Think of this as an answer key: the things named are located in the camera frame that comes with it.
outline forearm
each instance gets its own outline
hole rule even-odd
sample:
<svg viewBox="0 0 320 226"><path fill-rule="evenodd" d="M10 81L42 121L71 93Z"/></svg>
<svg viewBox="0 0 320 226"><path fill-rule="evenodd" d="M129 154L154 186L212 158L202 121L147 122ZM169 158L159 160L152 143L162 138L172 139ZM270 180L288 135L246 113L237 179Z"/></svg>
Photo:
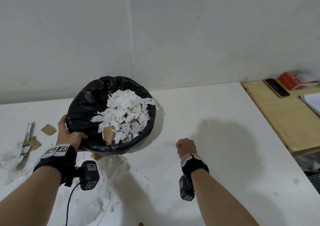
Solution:
<svg viewBox="0 0 320 226"><path fill-rule="evenodd" d="M242 204L203 169L191 174L206 226L259 226Z"/></svg>
<svg viewBox="0 0 320 226"><path fill-rule="evenodd" d="M0 202L3 226L47 225L61 182L60 172L38 168L22 185Z"/></svg>

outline wrist strap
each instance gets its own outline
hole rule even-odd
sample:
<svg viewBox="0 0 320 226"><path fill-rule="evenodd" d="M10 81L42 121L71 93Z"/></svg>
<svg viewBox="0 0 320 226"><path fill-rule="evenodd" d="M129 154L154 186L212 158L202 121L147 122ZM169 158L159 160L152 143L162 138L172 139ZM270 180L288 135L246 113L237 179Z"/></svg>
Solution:
<svg viewBox="0 0 320 226"><path fill-rule="evenodd" d="M181 159L180 164L182 167L182 172L186 176L186 178L191 178L191 173L198 169L204 169L209 173L208 166L196 154L187 154L183 157L183 159Z"/></svg>
<svg viewBox="0 0 320 226"><path fill-rule="evenodd" d="M61 173L60 184L63 184L66 182L67 178L73 174L76 159L77 152L74 147L69 144L61 144L46 151L33 172L42 166L54 167Z"/></svg>

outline pile of paper scraps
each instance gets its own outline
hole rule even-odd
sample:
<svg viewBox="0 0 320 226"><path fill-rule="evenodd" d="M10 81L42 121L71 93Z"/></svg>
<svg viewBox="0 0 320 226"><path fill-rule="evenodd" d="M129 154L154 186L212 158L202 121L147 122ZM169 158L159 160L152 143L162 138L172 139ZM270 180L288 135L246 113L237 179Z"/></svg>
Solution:
<svg viewBox="0 0 320 226"><path fill-rule="evenodd" d="M141 98L131 90L118 90L109 95L108 108L98 112L91 122L101 122L98 132L102 132L107 145L130 142L146 127L148 120L147 106L155 105L151 98Z"/></svg>

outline phone screen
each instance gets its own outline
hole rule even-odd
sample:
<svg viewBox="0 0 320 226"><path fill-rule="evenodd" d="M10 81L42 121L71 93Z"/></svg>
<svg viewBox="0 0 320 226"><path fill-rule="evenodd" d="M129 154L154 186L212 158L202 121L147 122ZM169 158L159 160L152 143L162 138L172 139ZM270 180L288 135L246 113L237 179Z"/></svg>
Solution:
<svg viewBox="0 0 320 226"><path fill-rule="evenodd" d="M274 79L264 80L280 97L288 97L290 94Z"/></svg>

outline person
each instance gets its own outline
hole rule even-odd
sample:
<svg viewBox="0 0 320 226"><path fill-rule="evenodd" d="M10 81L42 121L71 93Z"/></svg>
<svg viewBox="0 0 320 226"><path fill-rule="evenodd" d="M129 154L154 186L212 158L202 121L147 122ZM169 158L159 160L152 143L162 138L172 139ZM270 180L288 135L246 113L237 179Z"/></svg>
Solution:
<svg viewBox="0 0 320 226"><path fill-rule="evenodd" d="M77 151L84 133L70 134L64 115L58 123L59 144L70 144ZM197 154L192 140L180 139L176 143L179 158ZM242 204L219 184L206 170L191 173L194 191L206 226L258 226ZM47 225L61 182L60 172L50 166L38 168L24 183L0 202L2 226L45 226Z"/></svg>

